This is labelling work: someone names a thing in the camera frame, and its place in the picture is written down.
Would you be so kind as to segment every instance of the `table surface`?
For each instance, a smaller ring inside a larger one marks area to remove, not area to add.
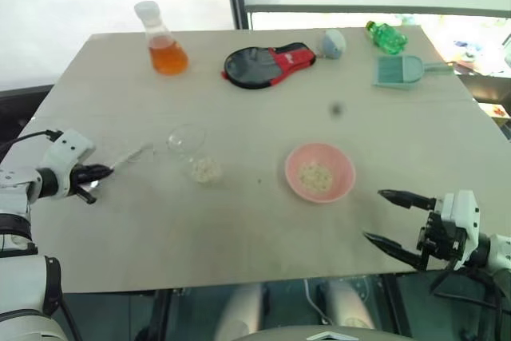
[[[403,29],[408,54],[439,56],[417,27]],[[24,133],[75,128],[93,140],[90,162],[111,164],[144,143],[152,148],[96,190],[98,201],[44,199],[33,206],[42,254],[61,262],[65,292],[128,291],[410,268],[362,235],[414,249],[426,212],[395,207],[381,188],[427,196],[475,191],[481,230],[509,234],[509,143],[454,75],[425,77],[413,91],[371,85],[380,54],[363,29],[344,29],[339,61],[318,60],[276,87],[239,89],[220,76],[245,46],[315,47],[322,31],[176,34],[191,58],[164,77],[150,65],[143,34],[94,35],[51,90]],[[331,106],[342,103],[332,117]],[[224,178],[203,187],[166,147],[170,131],[193,123]],[[283,163],[297,145],[324,141],[354,162],[352,192],[333,204],[300,200]],[[4,166],[37,165],[43,139],[11,150]]]

